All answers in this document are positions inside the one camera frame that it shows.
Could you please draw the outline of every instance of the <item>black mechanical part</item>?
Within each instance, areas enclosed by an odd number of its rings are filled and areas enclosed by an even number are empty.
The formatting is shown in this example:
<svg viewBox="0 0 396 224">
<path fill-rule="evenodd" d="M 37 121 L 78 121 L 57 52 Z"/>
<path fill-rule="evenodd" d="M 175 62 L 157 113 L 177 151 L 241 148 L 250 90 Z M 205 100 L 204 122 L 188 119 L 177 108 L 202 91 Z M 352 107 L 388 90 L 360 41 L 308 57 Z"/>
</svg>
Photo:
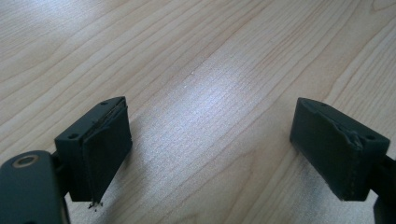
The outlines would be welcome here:
<svg viewBox="0 0 396 224">
<path fill-rule="evenodd" d="M 372 189 L 376 223 L 396 223 L 396 162 L 386 155 L 388 138 L 329 105 L 299 98 L 290 141 L 340 200 L 365 201 Z"/>
<path fill-rule="evenodd" d="M 0 215 L 0 223 L 69 223 L 48 152 L 26 152 L 3 164 Z"/>
<path fill-rule="evenodd" d="M 124 97 L 103 101 L 55 138 L 74 202 L 99 203 L 131 150 Z"/>
<path fill-rule="evenodd" d="M 131 151 L 125 97 L 103 101 L 56 139 L 57 150 L 30 151 L 0 168 L 0 223 L 69 223 L 64 195 L 99 203 Z"/>
</svg>

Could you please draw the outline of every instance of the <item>black 3d-printed part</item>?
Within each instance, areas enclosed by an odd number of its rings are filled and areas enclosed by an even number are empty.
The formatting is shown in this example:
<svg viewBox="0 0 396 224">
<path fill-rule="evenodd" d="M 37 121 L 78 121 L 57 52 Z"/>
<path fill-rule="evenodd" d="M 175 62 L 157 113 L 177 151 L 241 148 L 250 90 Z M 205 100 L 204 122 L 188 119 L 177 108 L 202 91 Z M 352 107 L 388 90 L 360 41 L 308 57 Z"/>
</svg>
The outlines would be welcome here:
<svg viewBox="0 0 396 224">
<path fill-rule="evenodd" d="M 389 206 L 380 197 L 374 205 L 375 224 L 396 223 L 396 206 Z"/>
<path fill-rule="evenodd" d="M 132 147 L 125 97 L 96 105 L 55 139 L 75 202 L 99 203 Z"/>
<path fill-rule="evenodd" d="M 389 140 L 321 102 L 299 98 L 290 141 L 344 201 L 364 201 L 374 164 L 386 157 Z"/>
<path fill-rule="evenodd" d="M 0 223 L 69 223 L 48 152 L 26 152 L 2 165 Z"/>
</svg>

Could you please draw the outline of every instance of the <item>light wood surface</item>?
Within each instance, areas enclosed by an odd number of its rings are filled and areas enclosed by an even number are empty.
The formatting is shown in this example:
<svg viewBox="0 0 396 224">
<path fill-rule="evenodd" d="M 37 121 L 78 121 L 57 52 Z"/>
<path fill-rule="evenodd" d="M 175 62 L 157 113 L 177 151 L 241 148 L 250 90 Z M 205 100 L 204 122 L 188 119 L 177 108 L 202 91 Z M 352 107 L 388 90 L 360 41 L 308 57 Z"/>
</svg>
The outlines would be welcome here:
<svg viewBox="0 0 396 224">
<path fill-rule="evenodd" d="M 127 98 L 133 153 L 73 223 L 374 223 L 289 133 L 302 96 L 395 142 L 394 0 L 5 0 L 0 71 L 1 163 Z"/>
</svg>

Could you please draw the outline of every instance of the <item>mounting hole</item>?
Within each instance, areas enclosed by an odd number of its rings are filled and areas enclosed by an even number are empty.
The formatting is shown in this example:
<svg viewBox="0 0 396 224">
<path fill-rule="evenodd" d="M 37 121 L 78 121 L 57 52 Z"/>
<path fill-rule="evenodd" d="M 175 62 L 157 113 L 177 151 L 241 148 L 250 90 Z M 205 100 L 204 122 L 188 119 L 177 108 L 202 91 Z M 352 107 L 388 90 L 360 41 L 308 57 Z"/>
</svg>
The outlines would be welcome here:
<svg viewBox="0 0 396 224">
<path fill-rule="evenodd" d="M 14 166 L 15 168 L 23 168 L 32 165 L 36 161 L 38 161 L 37 155 L 28 155 L 14 161 L 14 163 L 12 163 L 12 166 Z"/>
<path fill-rule="evenodd" d="M 375 137 L 372 136 L 372 135 L 367 135 L 366 138 L 369 139 L 369 140 L 375 140 Z"/>
<path fill-rule="evenodd" d="M 67 138 L 68 139 L 74 139 L 74 138 L 77 138 L 77 137 L 78 137 L 78 133 L 72 133 Z"/>
</svg>

